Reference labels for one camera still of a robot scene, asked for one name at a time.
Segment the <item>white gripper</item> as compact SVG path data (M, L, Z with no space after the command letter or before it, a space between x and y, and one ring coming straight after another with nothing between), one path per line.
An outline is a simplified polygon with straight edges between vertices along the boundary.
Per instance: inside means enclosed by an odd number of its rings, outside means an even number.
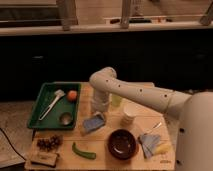
M97 115L98 112L106 112L109 107L109 93L100 90L94 90L91 99L91 117ZM100 113L100 117L105 120L105 114Z

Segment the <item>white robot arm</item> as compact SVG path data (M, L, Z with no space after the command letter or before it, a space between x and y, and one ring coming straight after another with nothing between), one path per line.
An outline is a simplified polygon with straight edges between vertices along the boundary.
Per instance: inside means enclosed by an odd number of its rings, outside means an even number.
M131 100L179 120L175 171L213 171L213 92L193 95L119 80L112 67L89 78L93 87L91 107L105 112L109 94Z

